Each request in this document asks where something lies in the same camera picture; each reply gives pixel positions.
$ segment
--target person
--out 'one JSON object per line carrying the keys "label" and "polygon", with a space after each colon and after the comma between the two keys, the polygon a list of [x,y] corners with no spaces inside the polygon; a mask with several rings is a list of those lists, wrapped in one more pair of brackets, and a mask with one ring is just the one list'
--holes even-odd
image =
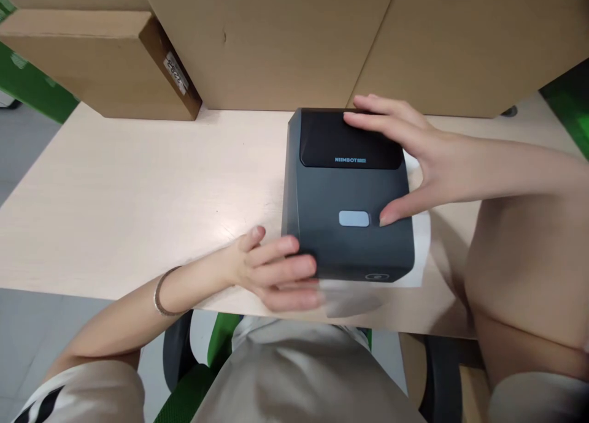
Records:
{"label": "person", "polygon": [[[354,104],[370,113],[345,113],[349,125],[400,143],[423,171],[418,189],[383,208],[382,225],[483,200],[465,287],[493,388],[490,421],[572,414],[589,381],[589,165],[547,148],[440,131],[403,101],[368,95]],[[15,421],[142,421],[139,350],[230,286],[272,311],[322,305],[318,286],[307,283],[314,259],[296,254],[294,237],[261,245],[264,235],[256,226],[109,305],[54,361]],[[423,421],[354,328],[246,317],[233,347],[193,421]]]}

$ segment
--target power button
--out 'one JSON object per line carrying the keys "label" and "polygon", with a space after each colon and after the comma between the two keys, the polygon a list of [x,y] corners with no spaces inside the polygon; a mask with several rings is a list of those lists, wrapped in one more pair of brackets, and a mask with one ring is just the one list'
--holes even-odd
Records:
{"label": "power button", "polygon": [[382,273],[370,273],[369,275],[364,276],[365,279],[374,280],[374,281],[385,281],[389,278],[389,275],[382,274]]}

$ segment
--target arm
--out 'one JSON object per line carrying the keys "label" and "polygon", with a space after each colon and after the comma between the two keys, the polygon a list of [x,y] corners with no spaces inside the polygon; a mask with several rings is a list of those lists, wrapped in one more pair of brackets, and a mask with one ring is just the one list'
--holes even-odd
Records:
{"label": "arm", "polygon": [[450,202],[484,200],[466,292],[493,385],[528,371],[588,379],[589,165],[523,143],[441,132],[405,102],[355,98],[381,115],[348,124],[399,142],[423,183],[391,201],[382,224]]}
{"label": "arm", "polygon": [[[280,260],[298,251],[298,241],[285,236],[259,246],[264,235],[262,227],[255,227],[229,247],[173,271],[161,286],[163,308],[180,313],[232,285],[254,292],[275,311],[318,307],[320,294],[309,285],[277,288],[312,276],[314,259],[300,255]],[[121,360],[136,369],[141,347],[180,317],[162,316],[156,310],[153,295],[158,281],[149,281],[92,318],[53,363],[45,380],[94,360]]]}

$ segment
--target printer lid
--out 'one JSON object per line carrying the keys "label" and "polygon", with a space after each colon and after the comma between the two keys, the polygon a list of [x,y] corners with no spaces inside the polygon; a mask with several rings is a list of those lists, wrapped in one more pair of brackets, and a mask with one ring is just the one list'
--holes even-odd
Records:
{"label": "printer lid", "polygon": [[400,144],[381,133],[351,127],[344,121],[344,111],[301,109],[301,163],[305,167],[398,169],[403,161]]}

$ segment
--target wooden desk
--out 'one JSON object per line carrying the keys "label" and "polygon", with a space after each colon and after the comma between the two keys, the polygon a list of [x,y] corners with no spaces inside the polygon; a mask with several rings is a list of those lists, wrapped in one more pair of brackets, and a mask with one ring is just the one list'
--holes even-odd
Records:
{"label": "wooden desk", "polygon": [[[581,155],[539,95],[519,108],[515,118],[431,121]],[[0,287],[117,299],[256,223],[278,236],[290,116],[203,110],[193,123],[110,120],[80,104],[0,210]],[[388,289],[387,304],[351,318],[286,317],[472,337],[455,293],[478,207],[433,210],[422,287]],[[199,307],[270,314],[240,288]]]}

